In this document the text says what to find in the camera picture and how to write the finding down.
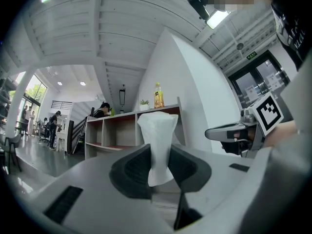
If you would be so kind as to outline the black framed glass door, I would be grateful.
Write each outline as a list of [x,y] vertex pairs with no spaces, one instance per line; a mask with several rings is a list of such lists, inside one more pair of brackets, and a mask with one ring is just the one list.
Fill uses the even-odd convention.
[[[275,73],[281,87],[275,91],[271,90],[266,77],[271,73]],[[286,110],[286,105],[280,97],[280,93],[289,84],[290,80],[283,70],[280,63],[270,51],[266,51],[257,58],[254,58],[251,63],[235,72],[230,76],[230,81],[238,95],[242,108],[247,108],[253,102],[249,101],[245,89],[251,85],[255,87],[259,98],[268,92],[271,92],[282,110]]]

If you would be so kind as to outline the grey wooden shelf desk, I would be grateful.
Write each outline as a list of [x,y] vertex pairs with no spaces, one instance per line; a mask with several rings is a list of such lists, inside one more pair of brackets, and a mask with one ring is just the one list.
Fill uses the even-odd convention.
[[137,123],[141,115],[152,112],[178,115],[172,143],[186,145],[180,98],[177,104],[163,108],[120,114],[112,117],[88,117],[85,132],[85,159],[129,149],[144,144],[141,128]]

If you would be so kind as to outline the black office chair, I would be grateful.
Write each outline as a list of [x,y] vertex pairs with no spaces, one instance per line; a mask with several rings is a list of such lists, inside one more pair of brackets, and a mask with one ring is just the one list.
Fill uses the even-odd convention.
[[40,141],[49,142],[50,140],[50,119],[44,119],[44,125],[42,127],[42,133],[40,134]]

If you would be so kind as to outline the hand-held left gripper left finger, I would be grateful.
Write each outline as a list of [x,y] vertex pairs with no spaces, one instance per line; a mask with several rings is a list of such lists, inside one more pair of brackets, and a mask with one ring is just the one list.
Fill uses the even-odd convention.
[[77,234],[170,234],[152,207],[145,144],[86,159],[48,184],[31,201],[59,231]]

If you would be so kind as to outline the white paper notice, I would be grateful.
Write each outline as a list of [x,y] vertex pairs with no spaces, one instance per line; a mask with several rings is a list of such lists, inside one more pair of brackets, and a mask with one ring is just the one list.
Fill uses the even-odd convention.
[[268,80],[272,91],[275,91],[276,89],[281,87],[279,79],[277,78],[275,73],[271,73],[270,75],[266,77],[266,79]]
[[255,87],[253,85],[247,87],[245,91],[250,102],[255,101],[259,98],[258,93],[256,92]]

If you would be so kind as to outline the slatted wall vent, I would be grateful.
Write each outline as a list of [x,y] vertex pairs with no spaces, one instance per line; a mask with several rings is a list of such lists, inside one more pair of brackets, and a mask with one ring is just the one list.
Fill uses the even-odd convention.
[[53,100],[51,104],[51,108],[58,109],[58,110],[70,110],[72,107],[72,104],[73,104],[72,102]]

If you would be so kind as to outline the large window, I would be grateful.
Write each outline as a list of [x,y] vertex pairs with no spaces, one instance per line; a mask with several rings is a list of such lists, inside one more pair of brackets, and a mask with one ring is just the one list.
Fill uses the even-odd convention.
[[41,80],[39,80],[36,75],[33,75],[26,87],[25,94],[41,103],[45,96],[46,90],[47,87],[41,82]]

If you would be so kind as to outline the yellow juice bottle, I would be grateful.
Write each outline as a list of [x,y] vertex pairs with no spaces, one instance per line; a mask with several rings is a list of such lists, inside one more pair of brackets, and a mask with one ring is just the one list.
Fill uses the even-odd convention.
[[160,87],[160,83],[157,82],[155,84],[154,91],[154,108],[162,108],[162,107],[164,107],[163,91]]

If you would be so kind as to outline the black printed t-shirt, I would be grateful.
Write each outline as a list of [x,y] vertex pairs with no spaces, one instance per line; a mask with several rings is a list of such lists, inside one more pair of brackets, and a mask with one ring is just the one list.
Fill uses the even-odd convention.
[[312,32],[302,16],[286,13],[275,2],[271,8],[276,22],[276,34],[282,47],[299,70],[312,49]]

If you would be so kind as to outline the black staircase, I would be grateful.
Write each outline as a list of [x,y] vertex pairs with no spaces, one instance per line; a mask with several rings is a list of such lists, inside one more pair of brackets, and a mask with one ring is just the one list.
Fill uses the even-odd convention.
[[77,125],[74,124],[73,120],[69,121],[66,143],[66,152],[68,155],[75,152],[75,148],[79,142],[79,136],[85,130],[87,118],[88,117],[85,117]]

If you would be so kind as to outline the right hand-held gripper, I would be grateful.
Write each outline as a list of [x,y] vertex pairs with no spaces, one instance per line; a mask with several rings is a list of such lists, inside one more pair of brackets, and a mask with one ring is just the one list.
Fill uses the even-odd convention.
[[258,151],[264,147],[268,135],[284,119],[274,94],[266,93],[251,106],[241,110],[240,120],[205,131],[210,140],[222,140],[226,153],[240,156],[244,151]]

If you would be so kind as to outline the white box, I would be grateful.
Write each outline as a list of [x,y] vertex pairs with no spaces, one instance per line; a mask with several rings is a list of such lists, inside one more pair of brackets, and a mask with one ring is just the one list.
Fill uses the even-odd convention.
[[151,146],[151,168],[148,175],[150,187],[173,179],[168,162],[177,121],[178,115],[160,111],[142,114],[138,119],[144,143]]

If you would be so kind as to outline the dark chair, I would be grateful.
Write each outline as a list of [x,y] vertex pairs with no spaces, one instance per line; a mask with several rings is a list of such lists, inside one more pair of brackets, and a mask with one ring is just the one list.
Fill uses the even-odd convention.
[[16,152],[16,149],[20,146],[20,140],[21,134],[17,134],[15,137],[12,138],[6,137],[4,145],[1,146],[4,153],[7,154],[7,170],[9,174],[11,172],[11,164],[13,164],[14,166],[17,165],[19,171],[22,172]]

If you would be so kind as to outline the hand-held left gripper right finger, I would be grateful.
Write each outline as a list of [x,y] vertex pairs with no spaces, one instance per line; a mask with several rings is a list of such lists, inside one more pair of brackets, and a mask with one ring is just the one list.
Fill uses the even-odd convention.
[[175,234],[238,234],[247,206],[234,196],[252,162],[173,144],[168,168],[180,189]]

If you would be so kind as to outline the person's right forearm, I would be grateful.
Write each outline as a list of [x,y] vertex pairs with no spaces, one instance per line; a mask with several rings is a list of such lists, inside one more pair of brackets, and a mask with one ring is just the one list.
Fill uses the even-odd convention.
[[273,147],[296,134],[298,134],[298,129],[294,120],[280,123],[266,136],[263,147]]

